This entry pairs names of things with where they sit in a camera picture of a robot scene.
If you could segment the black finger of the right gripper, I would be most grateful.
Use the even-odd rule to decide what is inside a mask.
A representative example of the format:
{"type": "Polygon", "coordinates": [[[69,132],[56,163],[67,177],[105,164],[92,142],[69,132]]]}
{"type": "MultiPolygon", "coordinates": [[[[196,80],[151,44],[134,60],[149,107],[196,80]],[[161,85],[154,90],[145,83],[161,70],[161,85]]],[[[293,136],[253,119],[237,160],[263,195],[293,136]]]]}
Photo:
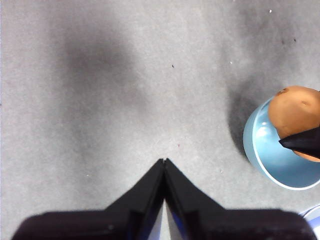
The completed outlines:
{"type": "Polygon", "coordinates": [[[284,148],[319,159],[320,127],[287,136],[280,139],[279,143],[284,148]]]}

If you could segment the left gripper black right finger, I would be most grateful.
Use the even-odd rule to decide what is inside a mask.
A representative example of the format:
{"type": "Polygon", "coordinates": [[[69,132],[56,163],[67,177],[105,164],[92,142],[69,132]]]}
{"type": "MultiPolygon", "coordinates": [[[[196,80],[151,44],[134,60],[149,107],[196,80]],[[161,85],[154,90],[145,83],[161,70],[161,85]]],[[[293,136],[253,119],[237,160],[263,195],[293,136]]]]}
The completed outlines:
{"type": "Polygon", "coordinates": [[[280,209],[225,209],[164,160],[166,202],[185,240],[315,240],[308,222],[280,209]]]}

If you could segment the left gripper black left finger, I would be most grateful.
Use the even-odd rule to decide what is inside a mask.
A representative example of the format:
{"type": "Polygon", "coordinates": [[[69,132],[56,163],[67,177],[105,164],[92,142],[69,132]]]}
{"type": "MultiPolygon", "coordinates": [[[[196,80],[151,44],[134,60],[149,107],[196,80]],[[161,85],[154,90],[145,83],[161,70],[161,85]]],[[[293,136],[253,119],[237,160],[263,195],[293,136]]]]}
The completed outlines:
{"type": "Polygon", "coordinates": [[[159,159],[103,210],[46,212],[26,218],[14,240],[146,240],[164,201],[165,161],[159,159]]]}

